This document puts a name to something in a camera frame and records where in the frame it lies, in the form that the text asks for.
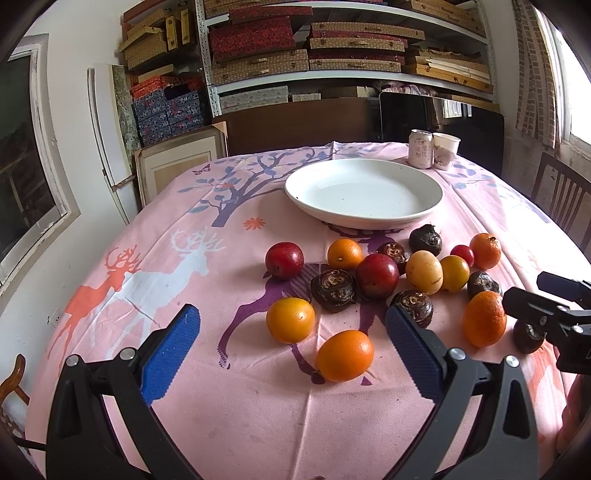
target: white plate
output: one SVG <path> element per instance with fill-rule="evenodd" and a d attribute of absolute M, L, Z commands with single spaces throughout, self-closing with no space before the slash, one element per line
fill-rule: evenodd
<path fill-rule="evenodd" d="M 443 190 L 429 175 L 387 160 L 344 158 L 307 165 L 285 182 L 287 196 L 318 220 L 386 230 L 429 215 Z"/>

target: window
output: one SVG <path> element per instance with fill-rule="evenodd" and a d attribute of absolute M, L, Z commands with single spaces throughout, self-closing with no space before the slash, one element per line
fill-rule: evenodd
<path fill-rule="evenodd" d="M 591 157 L 591 81 L 559 32 L 538 12 L 557 85 L 563 140 Z"/>
<path fill-rule="evenodd" d="M 25 38 L 0 67 L 0 285 L 68 213 L 51 153 L 55 145 L 49 145 L 53 128 L 42 112 L 44 47 L 47 42 L 28 44 Z"/>

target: wooden picture frame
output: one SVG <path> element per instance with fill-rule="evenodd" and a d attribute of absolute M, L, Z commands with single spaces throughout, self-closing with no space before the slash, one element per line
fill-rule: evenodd
<path fill-rule="evenodd" d="M 226 122 L 220 122 L 138 150 L 134 157 L 142 207 L 181 173 L 227 157 L 226 132 Z"/>

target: woven box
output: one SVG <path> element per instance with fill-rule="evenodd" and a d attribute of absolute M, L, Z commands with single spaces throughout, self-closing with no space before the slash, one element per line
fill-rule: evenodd
<path fill-rule="evenodd" d="M 156 38 L 156 40 L 148 38 L 138 43 L 138 45 L 141 45 L 142 48 L 137 52 L 136 55 L 130 59 L 127 59 L 127 68 L 129 68 L 129 70 L 133 71 L 144 62 L 168 52 L 166 40 L 160 38 L 160 34 L 152 35 L 152 38 Z"/>
<path fill-rule="evenodd" d="M 212 29 L 209 44 L 215 61 L 296 49 L 289 17 L 263 18 Z"/>
<path fill-rule="evenodd" d="M 415 28 L 397 27 L 396 25 L 382 25 L 378 23 L 364 22 L 315 22 L 312 23 L 312 30 L 326 30 L 339 32 L 366 32 L 385 35 L 394 35 L 396 37 L 413 38 L 415 40 L 425 40 L 425 32 Z"/>
<path fill-rule="evenodd" d="M 127 38 L 131 37 L 134 33 L 141 30 L 143 27 L 156 27 L 164 24 L 164 20 L 170 14 L 166 13 L 163 8 L 156 10 L 154 13 L 148 15 L 143 20 L 136 23 L 127 31 Z"/>
<path fill-rule="evenodd" d="M 238 82 L 277 73 L 306 72 L 309 70 L 305 50 L 294 50 L 267 55 L 256 55 L 240 60 L 212 65 L 213 84 Z"/>
<path fill-rule="evenodd" d="M 150 35 L 149 37 L 139 41 L 124 51 L 125 59 L 130 60 L 137 55 L 141 55 L 143 51 L 149 48 L 158 47 L 164 40 L 164 32 Z"/>
<path fill-rule="evenodd" d="M 397 61 L 321 59 L 310 60 L 310 70 L 377 70 L 400 73 L 401 65 Z"/>
<path fill-rule="evenodd" d="M 196 116 L 203 116 L 201 104 L 198 102 L 184 103 L 182 108 L 167 105 L 166 115 L 170 125 L 192 120 Z"/>
<path fill-rule="evenodd" d="M 372 50 L 404 51 L 404 44 L 398 40 L 379 38 L 311 38 L 310 48 L 367 48 Z"/>
<path fill-rule="evenodd" d="M 362 48 L 331 48 L 318 49 L 308 52 L 309 60 L 318 59 L 352 59 L 352 60 L 383 60 L 397 61 L 404 65 L 406 60 L 402 55 L 377 50 L 364 50 Z"/>

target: drink can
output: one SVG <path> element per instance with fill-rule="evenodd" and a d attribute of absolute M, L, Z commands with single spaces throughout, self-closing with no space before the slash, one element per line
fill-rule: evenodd
<path fill-rule="evenodd" d="M 414 168 L 433 166 L 433 134 L 425 130 L 411 130 L 408 138 L 408 164 Z"/>

